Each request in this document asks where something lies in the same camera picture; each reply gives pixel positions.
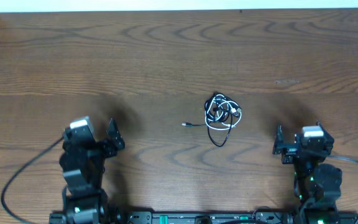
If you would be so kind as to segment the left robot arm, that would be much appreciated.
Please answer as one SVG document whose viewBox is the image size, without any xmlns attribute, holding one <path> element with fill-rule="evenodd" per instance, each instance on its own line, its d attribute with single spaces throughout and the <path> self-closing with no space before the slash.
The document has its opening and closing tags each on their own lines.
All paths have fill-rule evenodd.
<svg viewBox="0 0 358 224">
<path fill-rule="evenodd" d="M 125 142 L 114 119 L 109 122 L 108 137 L 95 140 L 89 117 L 78 119 L 63 132 L 63 150 L 59 164 L 67 185 L 62 190 L 63 209 L 49 215 L 49 223 L 127 223 L 127 214 L 111 205 L 102 188 L 104 162 L 117 156 Z"/>
</svg>

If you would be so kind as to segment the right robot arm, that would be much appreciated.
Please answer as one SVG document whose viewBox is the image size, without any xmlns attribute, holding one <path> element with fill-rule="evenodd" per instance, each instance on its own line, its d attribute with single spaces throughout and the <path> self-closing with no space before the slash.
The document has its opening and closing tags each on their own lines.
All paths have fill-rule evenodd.
<svg viewBox="0 0 358 224">
<path fill-rule="evenodd" d="M 341 196 L 342 170 L 324 163 L 333 144 L 320 123 L 303 127 L 292 143 L 285 142 L 282 127 L 277 127 L 272 153 L 282 156 L 282 164 L 294 166 L 294 194 L 301 202 L 289 216 L 292 223 L 341 222 L 336 200 Z"/>
</svg>

